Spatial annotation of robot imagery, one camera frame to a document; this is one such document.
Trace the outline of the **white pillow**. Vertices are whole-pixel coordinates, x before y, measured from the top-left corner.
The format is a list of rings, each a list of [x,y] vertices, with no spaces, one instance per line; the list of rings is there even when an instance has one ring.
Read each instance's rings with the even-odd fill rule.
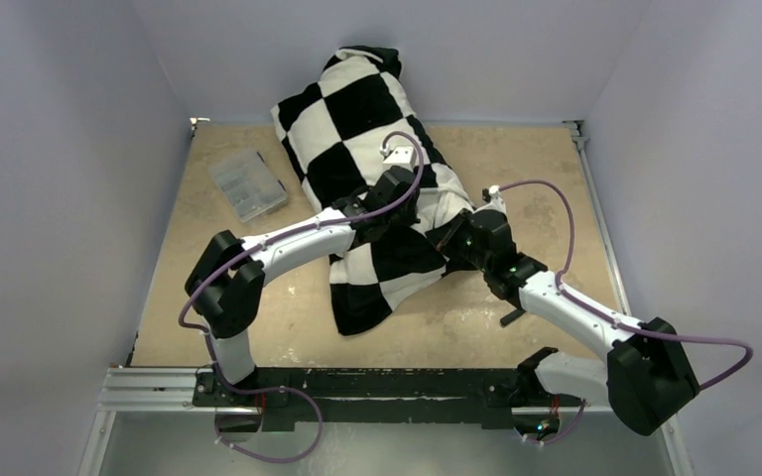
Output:
[[[450,223],[461,212],[474,210],[468,194],[459,187],[427,188],[427,192],[429,193],[428,215],[433,229]]]

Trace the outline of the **black white checkered pillowcase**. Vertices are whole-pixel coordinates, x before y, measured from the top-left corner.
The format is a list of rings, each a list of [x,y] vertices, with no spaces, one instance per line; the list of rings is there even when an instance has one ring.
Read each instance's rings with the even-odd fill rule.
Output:
[[[331,308],[343,336],[376,327],[406,298],[446,275],[473,270],[449,263],[426,238],[433,230],[427,188],[464,188],[412,108],[402,69],[396,49],[342,47],[318,81],[271,110],[276,136],[316,211],[365,193],[381,178],[381,147],[389,133],[416,139],[425,156],[420,222],[391,228],[377,242],[329,258]]]

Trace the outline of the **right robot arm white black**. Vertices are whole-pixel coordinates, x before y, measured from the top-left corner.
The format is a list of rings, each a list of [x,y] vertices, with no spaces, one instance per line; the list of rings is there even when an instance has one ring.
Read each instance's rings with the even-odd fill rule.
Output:
[[[567,395],[606,405],[629,429],[650,435],[700,393],[676,329],[656,317],[643,322],[558,284],[546,265],[520,251],[504,213],[464,210],[431,231],[446,258],[480,271],[490,291],[511,303],[509,325],[533,313],[585,346],[593,358],[542,350],[523,364],[517,389],[527,402]]]

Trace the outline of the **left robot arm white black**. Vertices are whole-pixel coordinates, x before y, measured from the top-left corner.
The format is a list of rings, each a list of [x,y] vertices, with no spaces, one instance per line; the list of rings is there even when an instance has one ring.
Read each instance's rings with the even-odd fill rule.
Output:
[[[231,405],[245,405],[255,396],[248,329],[264,288],[311,261],[341,255],[379,240],[394,226],[414,223],[423,171],[394,166],[366,193],[343,197],[269,234],[239,239],[224,231],[212,237],[185,284],[189,299],[181,313],[194,310],[204,318],[198,330],[221,374],[217,392]]]

